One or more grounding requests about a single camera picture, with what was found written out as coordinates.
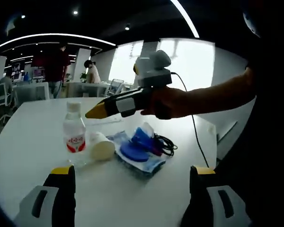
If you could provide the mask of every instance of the plastic water bottle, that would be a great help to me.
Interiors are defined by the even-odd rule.
[[[69,161],[75,167],[85,165],[85,124],[81,118],[81,103],[67,102],[67,114],[63,123],[64,144]]]

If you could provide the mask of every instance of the person's arm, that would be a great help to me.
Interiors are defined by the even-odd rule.
[[[230,110],[250,102],[256,95],[254,73],[246,68],[242,75],[222,84],[188,92],[190,114]]]
[[[64,66],[62,83],[64,83],[64,78],[65,78],[65,75],[66,75],[66,72],[67,72],[67,68],[68,68],[68,65]]]
[[[164,119],[160,116],[166,113],[158,108],[158,102],[168,108],[171,118],[230,110],[248,103],[255,95],[255,76],[247,68],[242,75],[213,87],[188,92],[169,87],[155,90],[149,107],[141,114],[154,114]]]

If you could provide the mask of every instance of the person in red shirt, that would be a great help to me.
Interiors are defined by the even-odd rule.
[[[67,67],[71,64],[66,49],[66,43],[60,43],[45,61],[45,81],[48,82],[49,92],[53,98],[57,98],[64,81]]]

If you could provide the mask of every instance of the white round table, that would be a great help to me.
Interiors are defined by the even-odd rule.
[[[21,200],[35,186],[43,185],[53,168],[66,163],[62,123],[68,100],[82,102],[84,116],[101,98],[23,103],[0,135],[0,205],[11,219],[19,212]],[[87,131],[100,131],[104,135],[123,130],[132,135],[135,128],[147,121],[178,149],[149,180],[137,178],[116,159],[76,172],[76,226],[177,226],[190,199],[190,166],[205,166],[191,117],[164,121],[136,113],[117,123],[94,125],[101,120],[85,117],[83,121]],[[207,161],[215,167],[215,126],[197,116],[195,122]]]

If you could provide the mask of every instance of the curved ceiling light strip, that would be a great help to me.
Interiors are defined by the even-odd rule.
[[[175,5],[175,7],[182,14],[182,16],[184,17],[184,20],[188,24],[188,26],[189,26],[190,30],[192,31],[192,33],[194,34],[195,38],[200,38],[192,20],[190,19],[189,15],[186,13],[185,9],[180,4],[180,2],[178,0],[170,0],[170,1]]]
[[[38,44],[58,44],[59,42],[39,42]],[[20,45],[20,46],[15,46],[13,48],[9,48],[7,50],[4,50],[2,51],[1,53],[4,53],[4,52],[7,52],[7,51],[10,51],[12,49],[15,49],[15,48],[19,48],[19,47],[22,47],[22,46],[28,46],[28,45],[36,45],[36,43],[33,43],[33,44],[24,44],[24,45]],[[84,46],[84,47],[90,47],[89,45],[83,45],[83,44],[74,44],[74,43],[67,43],[67,45],[75,45],[75,46]],[[102,51],[101,48],[99,47],[95,47],[95,46],[92,46],[93,49],[98,49],[98,52],[99,51]]]
[[[71,37],[89,39],[89,40],[98,41],[98,42],[101,42],[101,43],[104,43],[104,44],[116,46],[116,44],[113,44],[113,43],[110,43],[110,42],[107,42],[107,41],[104,41],[104,40],[101,40],[101,39],[96,39],[96,38],[93,38],[93,37],[84,36],[84,35],[74,35],[74,34],[65,34],[65,33],[43,33],[43,34],[26,35],[26,36],[23,36],[23,37],[12,39],[12,40],[9,40],[5,43],[0,44],[0,47],[4,46],[6,44],[9,44],[11,42],[17,41],[17,40],[31,38],[31,37],[38,37],[38,36],[47,36],[47,35],[71,36]]]
[[[17,60],[21,60],[21,59],[25,59],[25,58],[32,58],[32,57],[33,57],[33,55],[32,56],[22,57],[22,58],[15,58],[15,59],[12,59],[10,61],[17,61]]]

